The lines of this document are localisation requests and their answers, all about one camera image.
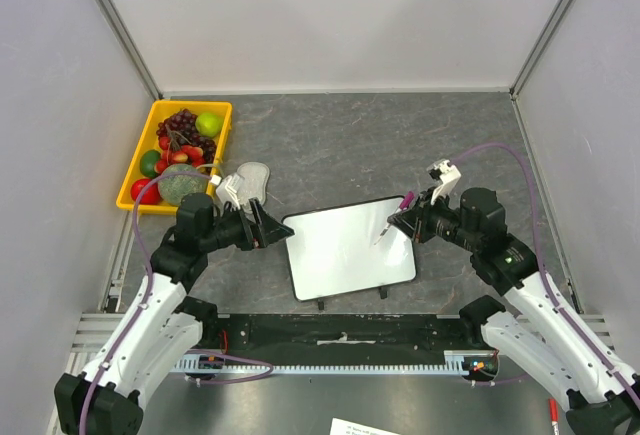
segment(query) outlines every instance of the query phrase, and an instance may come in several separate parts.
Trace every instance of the white wall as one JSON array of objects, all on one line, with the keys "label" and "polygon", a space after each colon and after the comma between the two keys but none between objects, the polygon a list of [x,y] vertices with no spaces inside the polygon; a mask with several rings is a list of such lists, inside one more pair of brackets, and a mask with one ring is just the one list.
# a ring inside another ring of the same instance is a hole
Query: white wall
[{"label": "white wall", "polygon": [[94,0],[0,4],[0,433],[44,433],[150,99]]},{"label": "white wall", "polygon": [[114,0],[164,91],[508,87],[557,0]]},{"label": "white wall", "polygon": [[638,0],[577,0],[521,108],[578,295],[640,369]]}]

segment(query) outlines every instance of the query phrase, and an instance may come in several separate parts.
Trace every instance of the red marker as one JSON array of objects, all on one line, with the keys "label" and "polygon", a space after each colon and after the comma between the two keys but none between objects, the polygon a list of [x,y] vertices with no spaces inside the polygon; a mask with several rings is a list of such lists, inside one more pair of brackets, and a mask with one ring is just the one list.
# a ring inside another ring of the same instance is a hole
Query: red marker
[{"label": "red marker", "polygon": [[551,428],[553,435],[560,435],[560,427],[558,426],[558,404],[553,398],[549,399],[549,409],[551,410]]}]

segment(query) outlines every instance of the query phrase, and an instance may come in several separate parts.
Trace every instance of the green apple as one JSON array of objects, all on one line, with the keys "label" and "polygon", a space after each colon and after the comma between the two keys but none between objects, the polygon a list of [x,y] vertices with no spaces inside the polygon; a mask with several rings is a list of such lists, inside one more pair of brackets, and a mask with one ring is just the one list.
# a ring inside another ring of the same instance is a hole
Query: green apple
[{"label": "green apple", "polygon": [[196,118],[196,129],[200,135],[213,138],[222,130],[222,117],[214,115],[211,112],[202,112]]}]

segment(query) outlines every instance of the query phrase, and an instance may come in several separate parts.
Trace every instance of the green avocado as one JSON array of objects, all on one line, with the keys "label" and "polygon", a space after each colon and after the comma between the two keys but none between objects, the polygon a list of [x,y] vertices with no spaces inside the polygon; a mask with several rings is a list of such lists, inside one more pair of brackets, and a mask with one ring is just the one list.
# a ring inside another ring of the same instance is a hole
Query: green avocado
[{"label": "green avocado", "polygon": [[158,173],[153,169],[162,155],[157,150],[149,150],[140,158],[140,173],[147,178],[156,178]]}]

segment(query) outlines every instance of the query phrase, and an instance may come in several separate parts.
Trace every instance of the melon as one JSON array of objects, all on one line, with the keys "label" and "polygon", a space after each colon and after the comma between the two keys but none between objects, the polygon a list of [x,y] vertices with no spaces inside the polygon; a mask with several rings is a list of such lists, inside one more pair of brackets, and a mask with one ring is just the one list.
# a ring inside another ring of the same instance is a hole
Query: melon
[{"label": "melon", "polygon": [[[200,173],[198,169],[186,163],[170,165],[162,173],[191,172]],[[176,177],[164,178],[158,182],[160,196],[170,205],[178,206],[185,195],[190,193],[203,193],[207,189],[207,179],[192,177],[189,175],[178,175]]]}]

